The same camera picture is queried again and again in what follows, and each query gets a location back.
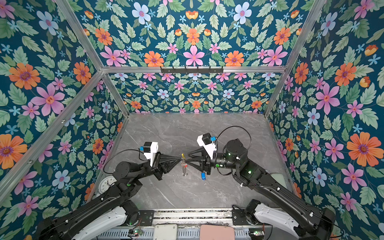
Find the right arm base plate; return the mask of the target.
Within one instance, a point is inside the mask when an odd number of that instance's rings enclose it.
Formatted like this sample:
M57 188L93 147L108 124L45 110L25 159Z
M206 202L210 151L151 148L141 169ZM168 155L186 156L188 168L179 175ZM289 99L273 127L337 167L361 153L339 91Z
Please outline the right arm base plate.
M256 220L240 209L232 209L232 221L234 226L251 226L257 223Z

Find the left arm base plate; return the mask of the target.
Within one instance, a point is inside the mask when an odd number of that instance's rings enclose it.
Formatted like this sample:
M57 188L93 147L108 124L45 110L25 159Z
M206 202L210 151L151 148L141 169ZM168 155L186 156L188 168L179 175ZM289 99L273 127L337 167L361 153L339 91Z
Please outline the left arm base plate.
M149 227L153 224L154 210L139 210L132 217L127 218L127 225L134 227Z

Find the silver metal keyring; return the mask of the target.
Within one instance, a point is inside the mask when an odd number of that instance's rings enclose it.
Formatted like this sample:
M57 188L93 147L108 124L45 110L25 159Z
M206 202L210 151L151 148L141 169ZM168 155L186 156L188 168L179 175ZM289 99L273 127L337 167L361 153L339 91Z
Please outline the silver metal keyring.
M187 173L187 167L188 167L188 164L187 164L187 162L186 162L185 159L183 159L183 160L181 161L181 166L182 166L183 176L185 177L185 176L188 175L188 173Z

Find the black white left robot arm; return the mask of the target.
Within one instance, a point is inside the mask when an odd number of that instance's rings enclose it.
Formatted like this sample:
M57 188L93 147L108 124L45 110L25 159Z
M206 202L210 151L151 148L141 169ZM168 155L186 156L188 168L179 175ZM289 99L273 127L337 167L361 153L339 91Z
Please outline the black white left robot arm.
M135 224L138 207L131 198L142 187L140 179L155 176L158 180L169 173L182 159L155 154L153 163L120 162L110 187L84 206L65 216L47 218L37 227L36 240L91 240L97 235L123 224Z

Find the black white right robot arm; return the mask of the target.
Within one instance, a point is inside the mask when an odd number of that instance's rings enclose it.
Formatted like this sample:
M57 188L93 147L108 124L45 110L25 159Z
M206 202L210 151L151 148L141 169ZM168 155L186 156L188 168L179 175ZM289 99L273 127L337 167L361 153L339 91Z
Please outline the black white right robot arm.
M192 167L210 174L212 168L231 170L231 175L243 187L260 193L278 207L271 208L259 202L252 210L258 222L283 230L298 240L329 240L335 223L335 214L321 210L289 191L264 168L248 158L248 150L238 140L230 140L219 153L214 142L199 140L199 149L189 152L187 160Z

